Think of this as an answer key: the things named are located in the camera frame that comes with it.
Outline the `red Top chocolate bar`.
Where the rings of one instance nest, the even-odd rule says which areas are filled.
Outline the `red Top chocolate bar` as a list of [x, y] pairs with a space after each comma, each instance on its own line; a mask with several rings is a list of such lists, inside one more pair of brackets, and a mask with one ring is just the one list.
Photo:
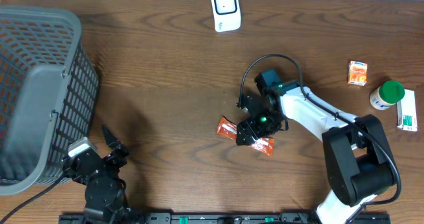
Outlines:
[[[236, 140], [237, 126], [234, 123], [227, 120], [225, 117], [221, 117], [216, 133], [218, 135], [227, 137], [228, 139]], [[251, 144], [250, 147], [268, 156], [271, 156], [273, 155], [273, 151], [274, 151], [274, 139], [261, 138], [259, 140], [256, 140], [254, 144]]]

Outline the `orange snack packet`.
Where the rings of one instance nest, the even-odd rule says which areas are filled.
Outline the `orange snack packet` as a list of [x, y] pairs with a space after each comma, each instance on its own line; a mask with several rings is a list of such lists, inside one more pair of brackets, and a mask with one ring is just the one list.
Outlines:
[[365, 86], [367, 69], [368, 65], [364, 62], [350, 61], [348, 63], [347, 84]]

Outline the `small green white can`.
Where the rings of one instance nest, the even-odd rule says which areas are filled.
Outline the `small green white can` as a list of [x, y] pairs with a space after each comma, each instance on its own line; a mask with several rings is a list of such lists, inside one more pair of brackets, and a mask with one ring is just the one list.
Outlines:
[[405, 88], [397, 81], [390, 80], [370, 94], [370, 103], [377, 110], [387, 110], [405, 95]]

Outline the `white Panadol medicine box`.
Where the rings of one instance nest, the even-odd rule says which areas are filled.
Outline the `white Panadol medicine box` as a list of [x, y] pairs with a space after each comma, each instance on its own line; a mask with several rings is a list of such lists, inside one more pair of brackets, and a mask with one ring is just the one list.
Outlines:
[[415, 92], [406, 89], [404, 97], [397, 102], [397, 127], [404, 131], [418, 131]]

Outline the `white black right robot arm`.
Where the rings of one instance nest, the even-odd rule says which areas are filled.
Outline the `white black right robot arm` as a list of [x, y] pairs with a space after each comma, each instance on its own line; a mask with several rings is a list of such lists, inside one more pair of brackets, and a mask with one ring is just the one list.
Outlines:
[[316, 223], [352, 223], [375, 197], [400, 187], [384, 129], [373, 115], [357, 117], [323, 101], [302, 80], [283, 82], [275, 70], [255, 77], [258, 96], [240, 94], [249, 117], [237, 125], [236, 144], [248, 146], [288, 129], [293, 120], [322, 143], [331, 191], [314, 212]]

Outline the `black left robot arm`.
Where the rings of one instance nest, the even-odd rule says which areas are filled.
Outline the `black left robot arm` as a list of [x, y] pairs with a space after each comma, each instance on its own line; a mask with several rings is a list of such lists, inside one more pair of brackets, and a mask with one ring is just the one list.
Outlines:
[[119, 177], [127, 165], [128, 148], [105, 126], [106, 145], [111, 149], [100, 157], [87, 137], [72, 143], [63, 159], [63, 173], [72, 181], [86, 186], [85, 218], [93, 223], [143, 223], [142, 211], [133, 209], [126, 196], [126, 182]]

